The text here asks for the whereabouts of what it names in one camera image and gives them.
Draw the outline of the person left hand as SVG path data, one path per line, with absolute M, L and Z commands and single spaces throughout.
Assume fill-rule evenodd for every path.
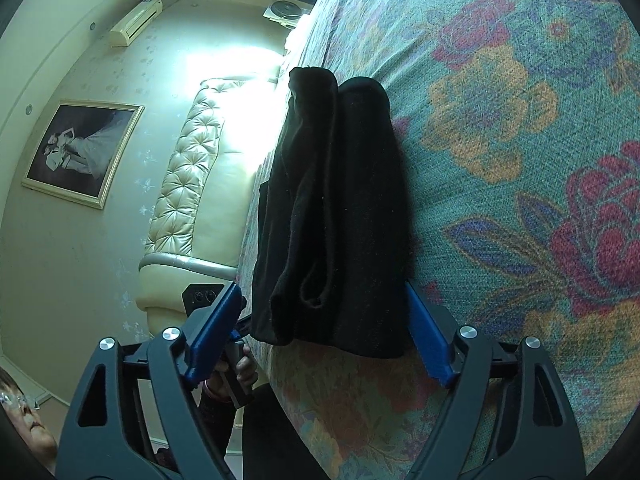
M 204 382 L 203 391 L 206 396 L 216 400 L 230 400 L 230 386 L 238 384 L 248 391 L 258 382 L 257 363 L 248 344 L 243 344 L 241 357 L 232 365 L 219 361 L 213 373 Z

